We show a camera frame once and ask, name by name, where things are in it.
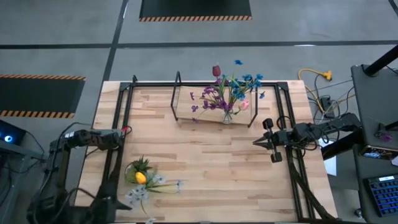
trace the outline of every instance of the blue light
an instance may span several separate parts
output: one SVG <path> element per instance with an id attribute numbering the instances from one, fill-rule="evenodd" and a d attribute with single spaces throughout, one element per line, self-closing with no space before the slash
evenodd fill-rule
<path id="1" fill-rule="evenodd" d="M 12 137 L 11 136 L 6 136 L 4 137 L 5 142 L 11 142 L 12 141 Z"/>

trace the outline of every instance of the yellow flower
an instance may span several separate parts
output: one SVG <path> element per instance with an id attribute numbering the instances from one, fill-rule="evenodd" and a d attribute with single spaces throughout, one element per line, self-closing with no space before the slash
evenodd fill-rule
<path id="1" fill-rule="evenodd" d="M 147 178 L 142 172 L 136 172 L 136 180 L 138 184 L 146 184 Z"/>

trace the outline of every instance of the glass vase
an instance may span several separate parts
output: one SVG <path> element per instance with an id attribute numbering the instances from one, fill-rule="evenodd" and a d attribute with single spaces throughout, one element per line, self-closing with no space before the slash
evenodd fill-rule
<path id="1" fill-rule="evenodd" d="M 232 120 L 232 111 L 224 111 L 224 116 L 223 116 L 223 124 L 231 124 L 233 122 Z"/>

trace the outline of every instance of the yellow cable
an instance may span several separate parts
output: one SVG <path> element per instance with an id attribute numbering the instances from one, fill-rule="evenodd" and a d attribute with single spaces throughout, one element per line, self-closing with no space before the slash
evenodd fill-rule
<path id="1" fill-rule="evenodd" d="M 315 70 L 313 70 L 313 69 L 311 69 L 311 68 L 303 68 L 303 69 L 300 69 L 300 71 L 298 71 L 298 79 L 299 79 L 299 80 L 302 80 L 302 79 L 301 79 L 301 73 L 304 72 L 304 71 L 313 72 L 313 73 L 315 73 L 315 74 L 321 75 L 321 76 L 323 76 L 323 77 L 326 78 L 325 73 L 323 73 L 323 72 L 318 72 L 318 71 L 315 71 Z M 319 107 L 319 110 L 320 110 L 323 114 L 325 114 L 326 112 L 325 112 L 325 110 L 323 110 L 323 108 L 322 108 L 322 106 L 321 106 L 321 103 L 319 102 L 318 97 L 314 94 L 313 90 L 311 90 L 311 89 L 310 89 L 308 86 L 306 86 L 306 85 L 305 85 L 305 87 L 306 87 L 306 89 L 308 89 L 309 92 L 313 95 L 315 101 L 317 102 L 317 105 L 318 105 L 318 107 Z"/>
<path id="2" fill-rule="evenodd" d="M 318 72 L 318 71 L 313 70 L 313 69 L 311 69 L 311 68 L 303 68 L 303 69 L 300 69 L 300 71 L 298 71 L 298 79 L 299 79 L 299 80 L 302 80 L 302 79 L 301 79 L 301 73 L 304 72 L 304 71 L 313 72 L 313 73 L 315 73 L 315 74 L 318 74 L 318 75 L 323 76 L 324 78 L 326 78 L 326 79 L 329 80 L 329 81 L 331 80 L 331 71 L 328 71 L 328 72 Z M 319 102 L 319 99 L 318 99 L 318 97 L 316 96 L 316 94 L 313 92 L 313 90 L 310 89 L 310 87 L 308 87 L 307 85 L 304 85 L 304 86 L 305 86 L 305 88 L 313 95 L 314 100 L 317 102 L 317 105 L 318 105 L 319 110 L 320 110 L 323 114 L 325 114 L 326 111 L 322 108 L 321 103 Z M 350 99 L 350 98 L 352 98 L 352 97 L 354 97 L 354 96 L 355 96 L 355 94 L 353 94 L 353 95 L 347 97 L 347 99 L 337 101 L 337 102 L 336 102 L 337 105 L 332 109 L 332 111 L 334 111 L 334 110 L 339 106 L 340 103 L 342 103 L 342 102 L 344 102 L 344 101 L 346 101 L 346 100 L 348 100 L 348 99 Z"/>

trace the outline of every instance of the keyboard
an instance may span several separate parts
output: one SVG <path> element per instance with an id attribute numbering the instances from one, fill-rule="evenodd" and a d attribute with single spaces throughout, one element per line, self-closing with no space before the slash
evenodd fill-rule
<path id="1" fill-rule="evenodd" d="M 367 179 L 376 210 L 380 217 L 398 214 L 398 174 Z"/>

